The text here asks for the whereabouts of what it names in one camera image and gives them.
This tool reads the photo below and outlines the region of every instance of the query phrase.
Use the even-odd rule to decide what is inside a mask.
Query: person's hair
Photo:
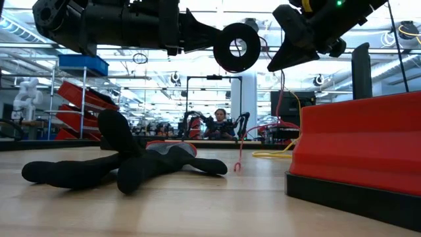
[[[226,117],[226,111],[225,111],[225,109],[217,109],[217,110],[215,111],[215,115],[216,115],[216,113],[217,113],[218,111],[222,111],[222,112],[224,113],[224,116]]]

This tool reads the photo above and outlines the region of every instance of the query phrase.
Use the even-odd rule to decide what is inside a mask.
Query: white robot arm
[[[36,88],[37,84],[37,78],[25,79],[25,81],[19,84],[19,93],[13,101],[13,120],[34,120],[35,105],[39,105],[43,101],[42,92],[38,91]]]

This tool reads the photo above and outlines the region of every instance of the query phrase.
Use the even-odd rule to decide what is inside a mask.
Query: starfish-shaped plush
[[[22,169],[29,182],[58,188],[85,189],[100,185],[103,178],[118,169],[118,189],[131,194],[146,180],[191,165],[209,174],[226,174],[227,166],[217,159],[195,158],[195,148],[187,143],[153,143],[139,147],[126,118],[104,110],[98,116],[99,131],[118,153],[89,161],[33,161]]]

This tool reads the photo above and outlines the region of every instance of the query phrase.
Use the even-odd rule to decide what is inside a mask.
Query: wooden surface
[[[219,158],[230,172],[221,178],[189,171],[151,180],[134,196],[114,182],[83,192],[34,185],[20,170],[30,161],[85,160],[104,155],[97,147],[0,153],[0,236],[421,236],[284,194],[290,161],[251,157],[232,172],[238,152],[199,150]]]

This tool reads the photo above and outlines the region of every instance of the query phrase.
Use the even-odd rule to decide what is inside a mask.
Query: stuffed toy
[[[102,111],[98,127],[118,153],[89,161],[33,161],[24,166],[22,177],[58,188],[86,189],[100,185],[108,173],[118,169],[118,189],[131,194],[146,180],[180,171],[184,165],[209,174],[228,171],[220,160],[196,158],[196,148],[191,144],[152,142],[140,147],[132,137],[126,118],[117,111]]]

